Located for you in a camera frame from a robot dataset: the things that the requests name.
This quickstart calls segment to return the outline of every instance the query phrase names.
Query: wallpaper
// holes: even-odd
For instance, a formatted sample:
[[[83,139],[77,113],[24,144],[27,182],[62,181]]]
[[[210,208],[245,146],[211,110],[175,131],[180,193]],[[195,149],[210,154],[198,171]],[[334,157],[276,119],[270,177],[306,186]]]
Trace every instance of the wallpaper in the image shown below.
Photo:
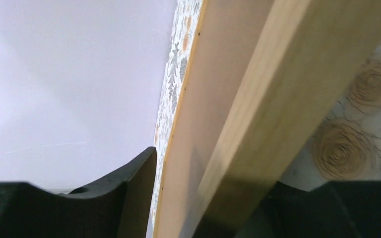
[[[173,19],[173,29],[170,38],[171,47],[164,71],[160,105],[154,133],[154,144],[157,148],[158,158],[150,208],[153,226],[155,213],[157,211],[164,156],[172,130],[173,118],[176,113],[183,77],[185,75],[186,66],[188,65],[201,5],[202,0],[178,0]]]
[[[281,182],[311,190],[328,180],[353,179],[381,180],[381,43]]]

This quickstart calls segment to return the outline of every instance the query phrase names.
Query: floral pattern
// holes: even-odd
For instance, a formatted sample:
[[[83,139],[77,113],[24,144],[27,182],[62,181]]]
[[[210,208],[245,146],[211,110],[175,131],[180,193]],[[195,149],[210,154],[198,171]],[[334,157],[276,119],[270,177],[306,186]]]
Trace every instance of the floral pattern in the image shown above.
[[[157,169],[154,190],[151,199],[150,215],[154,226],[160,191],[161,173],[172,131],[173,118],[182,88],[191,45],[195,36],[202,0],[178,0],[173,19],[170,52],[164,71],[160,104],[154,133],[154,145],[157,148]]]
[[[381,43],[281,182],[311,190],[338,179],[381,180]]]

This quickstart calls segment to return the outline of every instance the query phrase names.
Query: white wall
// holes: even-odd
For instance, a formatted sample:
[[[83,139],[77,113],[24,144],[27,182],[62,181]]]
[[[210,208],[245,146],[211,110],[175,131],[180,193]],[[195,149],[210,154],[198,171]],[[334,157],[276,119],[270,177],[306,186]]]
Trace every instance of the white wall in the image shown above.
[[[175,0],[0,0],[0,180],[74,188],[153,144]]]

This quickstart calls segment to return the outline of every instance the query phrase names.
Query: wood grain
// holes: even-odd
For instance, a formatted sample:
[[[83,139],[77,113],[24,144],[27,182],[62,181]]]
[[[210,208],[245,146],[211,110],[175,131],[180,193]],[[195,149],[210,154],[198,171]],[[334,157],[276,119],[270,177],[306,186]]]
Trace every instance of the wood grain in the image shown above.
[[[166,152],[155,238],[177,238],[272,0],[207,0]]]
[[[239,229],[380,39],[381,0],[274,1],[180,237]]]

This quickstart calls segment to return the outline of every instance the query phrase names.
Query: brown rose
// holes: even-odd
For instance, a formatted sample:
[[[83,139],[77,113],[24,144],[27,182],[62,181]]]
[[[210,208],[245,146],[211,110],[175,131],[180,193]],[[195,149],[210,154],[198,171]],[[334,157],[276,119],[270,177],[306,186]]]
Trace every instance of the brown rose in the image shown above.
[[[349,88],[348,101],[364,114],[381,109],[381,62],[369,59]]]
[[[356,179],[369,173],[375,162],[375,147],[359,126],[342,119],[321,125],[314,136],[312,155],[326,179]]]

